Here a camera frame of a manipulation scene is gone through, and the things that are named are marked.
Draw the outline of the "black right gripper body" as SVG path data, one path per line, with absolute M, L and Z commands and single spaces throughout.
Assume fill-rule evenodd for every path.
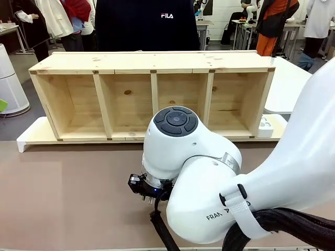
M 173 186 L 174 184 L 171 181 L 169 181 L 164 183 L 161 188 L 156 188 L 152 187 L 151 185 L 143 181 L 142 192 L 140 194 L 144 198 L 146 197 L 153 199 L 160 198 L 161 201 L 167 201 L 170 198 Z

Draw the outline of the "white cylindrical air purifier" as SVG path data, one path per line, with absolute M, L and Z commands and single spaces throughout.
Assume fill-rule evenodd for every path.
M 0 43 L 0 99 L 8 102 L 1 117 L 14 117 L 27 112 L 30 103 L 9 59 L 6 48 Z

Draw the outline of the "white monitor riser stand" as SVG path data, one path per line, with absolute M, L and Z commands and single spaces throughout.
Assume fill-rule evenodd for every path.
M 287 121 L 279 114 L 263 114 L 262 117 L 264 117 L 274 129 L 270 138 L 241 138 L 236 136 L 226 136 L 226 138 L 232 142 L 278 142 L 285 131 Z
M 143 132 L 117 132 L 111 138 L 57 139 L 48 118 L 40 117 L 16 139 L 16 142 L 18 151 L 23 153 L 32 145 L 143 143 L 145 134 L 146 130 Z

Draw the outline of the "wooden background desk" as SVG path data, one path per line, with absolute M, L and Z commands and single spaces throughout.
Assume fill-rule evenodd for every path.
M 21 28 L 13 22 L 0 24 L 0 43 L 5 46 L 8 54 L 28 54 Z

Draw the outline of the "white power strip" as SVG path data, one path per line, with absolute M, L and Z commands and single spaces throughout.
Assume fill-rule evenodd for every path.
M 265 116 L 262 116 L 256 137 L 271 138 L 273 131 L 274 128 L 272 124 L 268 121 L 268 119 Z

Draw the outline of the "light wooden four-compartment shelf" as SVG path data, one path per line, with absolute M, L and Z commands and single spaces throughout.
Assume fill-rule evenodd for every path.
M 29 73 L 60 142 L 141 141 L 152 117 L 173 105 L 247 141 L 275 67 L 255 51 L 55 52 Z

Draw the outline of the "person in navy FILA sweater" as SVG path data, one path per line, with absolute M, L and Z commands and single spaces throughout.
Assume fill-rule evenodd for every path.
M 192 0 L 97 0 L 99 52 L 198 51 Z

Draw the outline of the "white side table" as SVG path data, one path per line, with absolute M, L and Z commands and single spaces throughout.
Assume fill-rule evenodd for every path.
M 283 58 L 267 59 L 275 71 L 264 110 L 270 114 L 290 114 L 312 74 Z

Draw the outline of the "seated person in black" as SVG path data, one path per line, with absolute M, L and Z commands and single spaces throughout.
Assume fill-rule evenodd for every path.
M 231 35 L 235 31 L 236 24 L 233 20 L 238 20 L 241 17 L 247 17 L 247 7 L 251 6 L 251 0 L 240 0 L 241 7 L 243 11 L 241 12 L 234 12 L 231 14 L 230 20 L 228 22 L 228 27 L 224 30 L 221 38 L 220 44 L 222 45 L 229 45 L 231 41 Z

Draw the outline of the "grey background table with objects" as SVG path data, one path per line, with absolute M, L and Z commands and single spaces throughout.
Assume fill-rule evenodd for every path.
M 258 40 L 258 34 L 256 32 L 257 21 L 248 23 L 242 20 L 233 20 L 232 23 L 236 24 L 233 50 L 254 50 Z

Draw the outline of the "blue bag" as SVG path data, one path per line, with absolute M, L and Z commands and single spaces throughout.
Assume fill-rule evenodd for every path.
M 297 63 L 297 66 L 308 72 L 311 69 L 311 67 L 314 65 L 314 62 L 315 62 L 315 58 L 311 58 L 305 53 L 302 53 Z

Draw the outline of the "person in orange black clothing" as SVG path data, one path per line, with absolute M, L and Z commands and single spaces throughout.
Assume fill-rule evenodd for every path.
M 298 9 L 298 0 L 264 0 L 256 26 L 256 50 L 260 56 L 272 55 L 283 31 L 281 23 L 291 18 Z

